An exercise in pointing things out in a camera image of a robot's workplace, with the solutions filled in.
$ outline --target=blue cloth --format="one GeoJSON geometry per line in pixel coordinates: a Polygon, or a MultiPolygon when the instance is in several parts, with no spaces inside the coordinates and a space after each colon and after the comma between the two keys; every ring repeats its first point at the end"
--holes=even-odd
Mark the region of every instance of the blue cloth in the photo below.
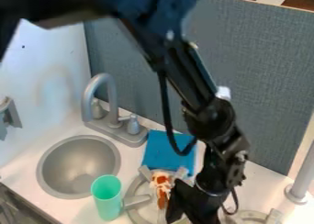
{"type": "MultiPolygon", "coordinates": [[[[176,144],[182,150],[193,138],[181,133],[174,134],[176,144]]],[[[150,130],[146,151],[141,165],[147,165],[150,169],[164,169],[177,171],[184,166],[189,175],[194,173],[195,148],[186,156],[177,155],[170,145],[166,132],[150,130]]]]}

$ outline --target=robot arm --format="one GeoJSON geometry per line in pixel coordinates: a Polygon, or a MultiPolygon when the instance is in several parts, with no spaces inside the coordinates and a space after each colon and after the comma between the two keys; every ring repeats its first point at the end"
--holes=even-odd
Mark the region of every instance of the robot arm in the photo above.
{"type": "Polygon", "coordinates": [[[230,192],[237,201],[234,186],[245,179],[243,169],[249,144],[235,124],[230,102],[219,95],[198,56],[196,45],[184,38],[182,23],[196,1],[0,0],[0,19],[6,17],[6,24],[11,22],[10,29],[6,29],[8,37],[19,18],[44,28],[103,16],[120,19],[152,70],[158,73],[164,124],[175,152],[188,154],[196,140],[207,145],[204,166],[196,176],[195,186],[175,182],[167,221],[172,223],[186,213],[195,224],[217,224],[218,209],[230,192]],[[186,124],[195,136],[183,151],[179,151],[174,140],[166,81],[181,96],[186,124]]]}

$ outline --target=gray wall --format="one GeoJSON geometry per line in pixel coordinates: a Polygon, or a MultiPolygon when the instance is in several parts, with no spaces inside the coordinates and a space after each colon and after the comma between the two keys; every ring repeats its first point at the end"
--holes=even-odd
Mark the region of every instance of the gray wall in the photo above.
{"type": "MultiPolygon", "coordinates": [[[[113,74],[119,105],[163,123],[157,77],[110,19],[85,24],[92,74],[113,74]]],[[[240,0],[201,0],[187,35],[232,91],[251,160],[287,174],[314,103],[314,14],[240,0]]],[[[99,95],[106,98],[105,88],[99,95]]],[[[175,128],[185,131],[177,95],[175,128]]]]}

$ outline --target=teal plastic cup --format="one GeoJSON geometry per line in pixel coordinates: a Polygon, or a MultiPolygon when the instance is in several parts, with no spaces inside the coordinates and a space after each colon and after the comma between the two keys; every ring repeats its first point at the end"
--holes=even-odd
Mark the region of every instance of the teal plastic cup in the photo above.
{"type": "Polygon", "coordinates": [[[92,183],[91,193],[101,219],[116,219],[122,208],[121,182],[114,175],[103,175],[92,183]]]}

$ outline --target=metal sink basin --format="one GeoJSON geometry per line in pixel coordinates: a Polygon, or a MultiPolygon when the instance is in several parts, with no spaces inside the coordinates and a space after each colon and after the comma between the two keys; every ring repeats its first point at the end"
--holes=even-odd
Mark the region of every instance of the metal sink basin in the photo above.
{"type": "Polygon", "coordinates": [[[47,150],[37,167],[37,180],[44,191],[64,199],[90,196],[93,181],[101,175],[117,175],[120,154],[109,140],[75,136],[47,150]]]}

